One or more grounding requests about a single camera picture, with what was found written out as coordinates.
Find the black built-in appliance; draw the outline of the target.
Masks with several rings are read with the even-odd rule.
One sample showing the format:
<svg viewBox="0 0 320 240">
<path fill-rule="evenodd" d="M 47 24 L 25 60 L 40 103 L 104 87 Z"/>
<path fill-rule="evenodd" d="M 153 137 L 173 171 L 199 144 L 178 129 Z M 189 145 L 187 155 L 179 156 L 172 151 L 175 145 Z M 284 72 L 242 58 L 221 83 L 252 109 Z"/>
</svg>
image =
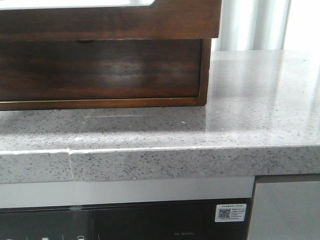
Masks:
<svg viewBox="0 0 320 240">
<path fill-rule="evenodd" d="M 245 240 L 253 177 L 0 186 L 3 240 Z M 247 204 L 242 222 L 216 206 Z"/>
</svg>

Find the white sheer curtain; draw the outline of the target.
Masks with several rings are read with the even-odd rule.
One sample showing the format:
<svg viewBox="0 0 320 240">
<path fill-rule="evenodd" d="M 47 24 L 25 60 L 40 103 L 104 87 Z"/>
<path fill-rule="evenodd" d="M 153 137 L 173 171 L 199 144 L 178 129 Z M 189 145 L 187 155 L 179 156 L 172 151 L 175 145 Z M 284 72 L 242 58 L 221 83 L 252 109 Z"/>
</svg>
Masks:
<svg viewBox="0 0 320 240">
<path fill-rule="evenodd" d="M 212 51 L 280 50 L 283 48 L 290 0 L 223 0 L 219 37 Z"/>
</svg>

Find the white QR code sticker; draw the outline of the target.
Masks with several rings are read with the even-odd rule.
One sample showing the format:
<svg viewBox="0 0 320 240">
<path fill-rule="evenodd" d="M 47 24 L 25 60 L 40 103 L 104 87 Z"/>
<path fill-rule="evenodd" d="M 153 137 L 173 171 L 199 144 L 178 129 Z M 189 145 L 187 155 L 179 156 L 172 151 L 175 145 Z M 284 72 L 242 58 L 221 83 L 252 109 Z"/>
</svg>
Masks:
<svg viewBox="0 0 320 240">
<path fill-rule="evenodd" d="M 247 204 L 218 204 L 215 211 L 215 222 L 243 222 L 245 220 Z"/>
</svg>

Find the grey cabinet door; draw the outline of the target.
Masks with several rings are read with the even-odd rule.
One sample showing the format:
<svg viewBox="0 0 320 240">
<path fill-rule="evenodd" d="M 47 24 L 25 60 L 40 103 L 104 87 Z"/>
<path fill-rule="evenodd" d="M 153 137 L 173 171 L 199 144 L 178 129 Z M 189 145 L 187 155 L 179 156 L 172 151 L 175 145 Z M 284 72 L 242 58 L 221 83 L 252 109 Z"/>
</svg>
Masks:
<svg viewBox="0 0 320 240">
<path fill-rule="evenodd" d="M 250 240 L 318 240 L 319 174 L 257 176 Z"/>
</svg>

